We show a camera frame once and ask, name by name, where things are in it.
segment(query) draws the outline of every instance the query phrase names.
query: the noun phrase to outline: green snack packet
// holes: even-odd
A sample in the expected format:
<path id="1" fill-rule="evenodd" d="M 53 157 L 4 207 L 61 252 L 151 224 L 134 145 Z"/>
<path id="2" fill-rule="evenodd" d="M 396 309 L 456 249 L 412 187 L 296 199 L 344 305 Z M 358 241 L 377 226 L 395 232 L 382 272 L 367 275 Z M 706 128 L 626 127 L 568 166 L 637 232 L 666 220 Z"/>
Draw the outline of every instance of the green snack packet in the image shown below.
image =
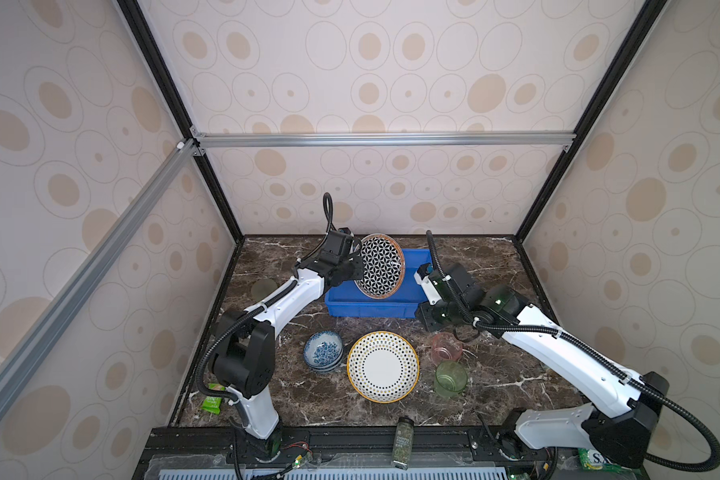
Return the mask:
<path id="1" fill-rule="evenodd" d="M 224 386 L 219 385 L 218 383 L 209 383 L 208 387 L 211 390 L 223 390 Z M 207 412 L 215 413 L 216 415 L 219 415 L 219 412 L 221 411 L 219 407 L 221 406 L 221 397 L 217 396 L 207 396 L 205 400 L 202 401 L 201 408 Z"/>
<path id="2" fill-rule="evenodd" d="M 579 448 L 579 460 L 581 467 L 585 471 L 601 471 L 601 472 L 632 472 L 632 468 L 623 467 L 608 461 L 605 456 L 597 450 L 587 450 Z"/>

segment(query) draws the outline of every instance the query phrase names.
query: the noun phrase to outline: plate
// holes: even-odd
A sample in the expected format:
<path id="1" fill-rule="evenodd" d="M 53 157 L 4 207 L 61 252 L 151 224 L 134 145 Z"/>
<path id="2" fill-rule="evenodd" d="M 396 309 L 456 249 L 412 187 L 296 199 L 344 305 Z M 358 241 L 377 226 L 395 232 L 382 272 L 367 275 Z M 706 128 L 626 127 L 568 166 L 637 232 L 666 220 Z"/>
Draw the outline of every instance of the plate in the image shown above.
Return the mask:
<path id="1" fill-rule="evenodd" d="M 360 243 L 363 277 L 355 280 L 361 292 L 381 300 L 398 291 L 405 278 L 403 250 L 390 236 L 368 235 Z"/>
<path id="2" fill-rule="evenodd" d="M 418 356 L 392 332 L 372 332 L 358 340 L 347 357 L 347 376 L 358 393 L 376 403 L 405 398 L 418 381 Z"/>

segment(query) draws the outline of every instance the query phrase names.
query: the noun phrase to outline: blue floral bowl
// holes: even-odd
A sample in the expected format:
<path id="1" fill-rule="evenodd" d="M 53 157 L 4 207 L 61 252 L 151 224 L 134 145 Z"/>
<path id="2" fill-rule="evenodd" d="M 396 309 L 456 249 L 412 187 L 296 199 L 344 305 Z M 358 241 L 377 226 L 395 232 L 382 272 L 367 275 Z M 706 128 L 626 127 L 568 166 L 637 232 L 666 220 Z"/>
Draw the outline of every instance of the blue floral bowl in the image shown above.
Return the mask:
<path id="1" fill-rule="evenodd" d="M 318 332 L 304 345 L 304 362 L 317 373 L 327 373 L 335 369 L 342 359 L 344 342 L 330 330 Z"/>

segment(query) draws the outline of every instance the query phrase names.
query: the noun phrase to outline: blue plastic bin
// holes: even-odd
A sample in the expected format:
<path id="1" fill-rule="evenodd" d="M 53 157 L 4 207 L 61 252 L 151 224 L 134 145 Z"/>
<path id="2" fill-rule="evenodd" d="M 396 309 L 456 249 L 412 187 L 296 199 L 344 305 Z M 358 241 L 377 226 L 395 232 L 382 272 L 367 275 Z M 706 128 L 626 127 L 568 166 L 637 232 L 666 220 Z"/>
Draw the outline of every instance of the blue plastic bin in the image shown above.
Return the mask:
<path id="1" fill-rule="evenodd" d="M 422 286 L 416 283 L 413 274 L 423 264 L 430 264 L 432 256 L 427 249 L 403 248 L 405 277 L 398 291 L 384 300 L 366 296 L 355 282 L 344 282 L 331 288 L 326 294 L 328 313 L 332 316 L 415 318 L 416 307 L 427 301 Z"/>

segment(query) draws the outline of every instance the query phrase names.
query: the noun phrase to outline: wallpaper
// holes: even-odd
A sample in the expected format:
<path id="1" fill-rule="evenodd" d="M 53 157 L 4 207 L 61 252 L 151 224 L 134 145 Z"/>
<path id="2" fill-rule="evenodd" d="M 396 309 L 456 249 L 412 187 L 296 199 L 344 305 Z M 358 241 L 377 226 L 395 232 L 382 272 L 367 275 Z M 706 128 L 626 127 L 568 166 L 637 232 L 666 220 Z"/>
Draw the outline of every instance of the wallpaper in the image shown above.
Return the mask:
<path id="1" fill-rule="evenodd" d="M 163 426 L 232 238 L 192 160 L 0 422 L 0 480 L 127 480 Z"/>
<path id="2" fill-rule="evenodd" d="M 142 0 L 198 130 L 564 130 L 642 1 Z"/>
<path id="3" fill-rule="evenodd" d="M 109 0 L 0 2 L 0 363 L 178 136 Z"/>
<path id="4" fill-rule="evenodd" d="M 720 1 L 670 6 L 525 245 L 562 324 L 720 440 Z M 650 451 L 709 449 L 665 412 Z"/>
<path id="5" fill-rule="evenodd" d="M 560 145 L 209 149 L 246 234 L 514 234 Z"/>

